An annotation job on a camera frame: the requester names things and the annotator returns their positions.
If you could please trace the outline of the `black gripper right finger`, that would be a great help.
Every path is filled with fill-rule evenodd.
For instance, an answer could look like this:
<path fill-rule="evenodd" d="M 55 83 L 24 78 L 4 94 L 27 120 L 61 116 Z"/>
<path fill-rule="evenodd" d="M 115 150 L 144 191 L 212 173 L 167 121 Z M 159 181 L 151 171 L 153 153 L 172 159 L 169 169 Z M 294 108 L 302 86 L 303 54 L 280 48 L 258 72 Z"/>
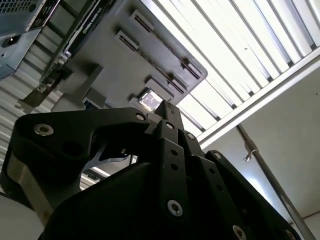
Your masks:
<path fill-rule="evenodd" d="M 198 240 L 299 240 L 297 231 L 218 151 L 204 153 L 177 115 Z"/>

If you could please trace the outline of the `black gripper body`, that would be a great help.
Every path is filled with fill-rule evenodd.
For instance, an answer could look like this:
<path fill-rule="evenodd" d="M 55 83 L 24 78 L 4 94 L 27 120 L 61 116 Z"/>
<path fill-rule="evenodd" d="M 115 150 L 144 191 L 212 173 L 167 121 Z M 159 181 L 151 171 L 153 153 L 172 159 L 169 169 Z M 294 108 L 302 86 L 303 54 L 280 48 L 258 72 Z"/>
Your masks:
<path fill-rule="evenodd" d="M 50 217 L 43 240 L 232 240 L 230 215 L 197 166 L 143 162 L 76 194 Z"/>

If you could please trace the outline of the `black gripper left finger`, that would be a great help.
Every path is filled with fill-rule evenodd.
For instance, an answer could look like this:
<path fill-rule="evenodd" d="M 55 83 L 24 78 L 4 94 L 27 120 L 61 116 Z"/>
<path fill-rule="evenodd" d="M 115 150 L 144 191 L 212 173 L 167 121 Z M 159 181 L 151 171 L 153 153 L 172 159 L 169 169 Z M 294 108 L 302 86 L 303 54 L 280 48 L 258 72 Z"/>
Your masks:
<path fill-rule="evenodd" d="M 128 107 L 22 116 L 13 128 L 0 183 L 35 211 L 45 228 L 60 205 L 88 189 L 80 189 L 80 179 L 89 164 L 123 155 L 137 156 L 134 164 L 185 162 L 178 114 L 163 101 L 153 115 Z"/>

